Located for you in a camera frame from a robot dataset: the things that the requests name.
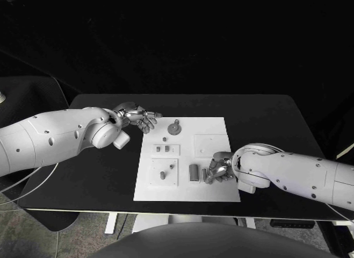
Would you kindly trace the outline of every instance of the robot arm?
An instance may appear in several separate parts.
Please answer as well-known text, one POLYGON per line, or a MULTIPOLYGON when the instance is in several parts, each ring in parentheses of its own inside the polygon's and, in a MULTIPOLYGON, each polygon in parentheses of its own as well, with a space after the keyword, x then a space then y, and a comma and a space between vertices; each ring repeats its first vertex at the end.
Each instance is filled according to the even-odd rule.
POLYGON ((121 149, 130 141, 123 127, 134 124, 149 133, 160 117, 136 103, 124 103, 114 111, 87 107, 29 117, 0 129, 0 176, 57 164, 88 147, 114 143, 121 149))
MULTIPOLYGON (((272 182, 284 191, 354 211, 354 166, 264 144, 247 145, 234 154, 216 153, 213 161, 234 169, 239 190, 254 194, 272 182)), ((211 180, 215 176, 222 174, 212 170, 211 180)))

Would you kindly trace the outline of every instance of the black table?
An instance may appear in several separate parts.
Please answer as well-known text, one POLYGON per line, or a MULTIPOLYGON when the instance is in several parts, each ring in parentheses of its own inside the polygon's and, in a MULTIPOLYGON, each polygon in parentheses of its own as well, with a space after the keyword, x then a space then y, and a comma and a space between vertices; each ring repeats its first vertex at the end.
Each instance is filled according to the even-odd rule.
MULTIPOLYGON (((262 142, 285 151, 323 157, 290 96, 80 95, 71 108, 114 108, 126 101, 137 102, 166 117, 225 117, 232 151, 249 143, 262 142)), ((255 194, 241 191, 241 203, 133 201, 143 134, 136 126, 129 126, 124 131, 131 137, 124 149, 114 146, 90 148, 64 161, 42 187, 21 199, 24 208, 343 220, 324 203, 284 192, 272 184, 270 188, 258 188, 255 194)), ((52 168, 44 168, 32 176, 25 192, 38 186, 52 168)), ((354 212, 339 211, 354 219, 354 212)))

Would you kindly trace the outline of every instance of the black cable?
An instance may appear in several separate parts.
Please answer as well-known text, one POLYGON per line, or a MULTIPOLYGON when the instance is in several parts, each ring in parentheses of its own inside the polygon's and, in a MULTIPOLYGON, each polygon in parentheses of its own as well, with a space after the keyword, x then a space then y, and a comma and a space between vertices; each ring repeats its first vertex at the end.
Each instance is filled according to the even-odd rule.
POLYGON ((126 219, 124 219, 124 223, 123 223, 123 226, 121 226, 121 230, 120 230, 120 233, 119 233, 119 235, 117 235, 117 240, 119 240, 119 237, 120 237, 121 232, 123 232, 123 229, 124 229, 124 225, 126 225, 126 222, 127 222, 127 218, 129 218, 129 213, 127 213, 127 215, 126 215, 126 219))

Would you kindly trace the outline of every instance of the floor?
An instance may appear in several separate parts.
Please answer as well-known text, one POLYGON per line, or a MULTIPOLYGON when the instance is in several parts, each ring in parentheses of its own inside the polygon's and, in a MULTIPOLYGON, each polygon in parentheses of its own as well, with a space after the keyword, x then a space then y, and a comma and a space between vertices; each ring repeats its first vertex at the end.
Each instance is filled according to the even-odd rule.
MULTIPOLYGON (((18 209, 8 204, 0 209, 18 209)), ((83 212, 70 228, 60 232, 58 258, 80 258, 110 245, 133 232, 136 215, 119 215, 114 235, 104 234, 108 214, 83 212)), ((320 228, 311 230, 272 228, 268 219, 257 219, 260 230, 281 234, 329 252, 320 228)), ((0 258, 54 258, 58 233, 51 232, 25 211, 0 212, 0 258)))

